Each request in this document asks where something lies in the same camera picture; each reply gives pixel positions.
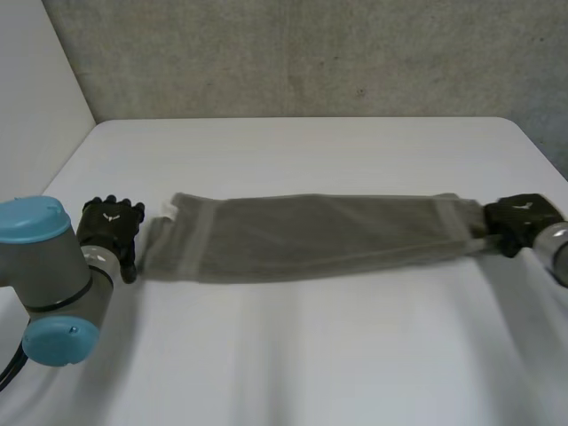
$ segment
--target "mesh bag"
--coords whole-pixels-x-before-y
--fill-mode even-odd
[[[425,264],[485,247],[483,209],[453,194],[210,200],[177,193],[150,225],[149,279],[305,280]]]

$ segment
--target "tabletop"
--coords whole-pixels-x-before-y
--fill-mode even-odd
[[[74,226],[110,193],[144,202],[147,226],[175,192],[543,193],[568,212],[567,190],[507,120],[282,118],[105,122],[45,193]],[[530,253],[276,284],[140,279],[116,286],[87,361],[28,362],[0,425],[562,424],[552,285]],[[26,321],[2,289],[1,365]]]

